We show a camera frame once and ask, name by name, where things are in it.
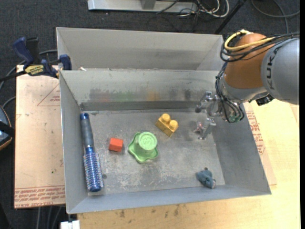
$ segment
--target green plastic toy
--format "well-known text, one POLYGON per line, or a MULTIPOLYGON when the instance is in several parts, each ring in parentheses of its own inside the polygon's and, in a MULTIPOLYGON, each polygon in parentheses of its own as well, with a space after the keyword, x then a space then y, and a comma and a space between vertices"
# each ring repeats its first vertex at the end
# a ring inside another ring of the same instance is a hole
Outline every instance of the green plastic toy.
POLYGON ((128 152, 140 163, 158 156, 157 138, 150 132, 137 132, 128 145, 128 152))

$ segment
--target yellow plastic piece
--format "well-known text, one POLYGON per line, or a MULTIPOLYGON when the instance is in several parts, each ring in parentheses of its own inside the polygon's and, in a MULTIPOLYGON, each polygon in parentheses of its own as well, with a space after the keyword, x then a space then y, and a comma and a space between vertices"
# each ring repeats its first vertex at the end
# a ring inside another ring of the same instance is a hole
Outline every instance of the yellow plastic piece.
POLYGON ((171 120, 169 114, 163 114, 156 122, 156 127, 167 134, 169 137, 178 129, 178 122, 176 120, 171 120))

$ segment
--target red block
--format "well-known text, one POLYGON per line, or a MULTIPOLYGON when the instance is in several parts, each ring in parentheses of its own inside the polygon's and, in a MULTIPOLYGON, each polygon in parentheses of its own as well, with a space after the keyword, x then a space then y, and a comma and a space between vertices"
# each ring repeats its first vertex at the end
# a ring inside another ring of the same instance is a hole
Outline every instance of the red block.
POLYGON ((115 152, 121 152, 123 148, 123 140, 118 138, 111 138, 109 143, 109 150, 115 152))

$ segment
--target gray carpet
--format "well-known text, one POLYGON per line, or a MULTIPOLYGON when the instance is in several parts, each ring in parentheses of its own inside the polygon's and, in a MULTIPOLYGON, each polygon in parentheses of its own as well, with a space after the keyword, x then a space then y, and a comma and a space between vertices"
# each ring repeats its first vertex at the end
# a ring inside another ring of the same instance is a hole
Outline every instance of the gray carpet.
MULTIPOLYGON (((239 0, 228 0, 231 9, 239 0)), ((300 0, 253 0, 257 7, 269 14, 281 16, 300 10, 300 0)), ((209 16, 195 18, 178 17, 172 14, 125 11, 88 11, 87 0, 0 0, 0 78, 22 61, 13 51, 13 42, 21 36, 39 37, 40 51, 56 49, 56 27, 97 28, 133 31, 171 31, 184 33, 213 34, 223 19, 209 16)), ((284 34, 300 30, 300 14, 287 18, 275 18, 262 14, 251 0, 239 9, 220 34, 226 36, 241 28, 264 35, 284 34)), ((0 104, 16 94, 16 81, 5 82, 0 92, 0 104)), ((15 102, 10 102, 7 111, 15 126, 15 102)), ((14 189, 14 142, 0 151, 0 229, 11 225, 15 229, 36 228, 38 209, 13 208, 14 189)), ((54 207, 41 208, 40 228, 47 228, 48 217, 53 222, 58 211, 54 207)), ((68 220, 61 208, 57 222, 68 220)))

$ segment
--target yellow cable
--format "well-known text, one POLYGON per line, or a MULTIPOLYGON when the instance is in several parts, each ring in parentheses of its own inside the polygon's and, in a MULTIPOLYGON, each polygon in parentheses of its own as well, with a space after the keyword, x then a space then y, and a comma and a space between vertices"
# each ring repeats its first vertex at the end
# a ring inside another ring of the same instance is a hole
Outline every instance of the yellow cable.
POLYGON ((252 43, 248 43, 248 44, 245 44, 245 45, 241 45, 241 46, 237 46, 237 47, 229 47, 228 46, 228 43, 233 39, 235 38, 236 36, 240 35, 240 34, 251 34, 252 32, 249 32, 249 31, 246 31, 246 30, 240 30, 238 32, 236 32, 235 34, 231 35, 224 43, 224 48, 226 50, 231 50, 231 51, 236 51, 236 50, 240 50, 240 49, 244 49, 244 48, 247 48, 247 47, 250 47, 250 46, 253 46, 253 45, 259 45, 259 44, 263 44, 265 42, 268 42, 270 40, 272 40, 274 37, 270 37, 270 38, 266 38, 266 39, 263 39, 263 40, 259 40, 259 41, 256 41, 256 42, 252 42, 252 43))

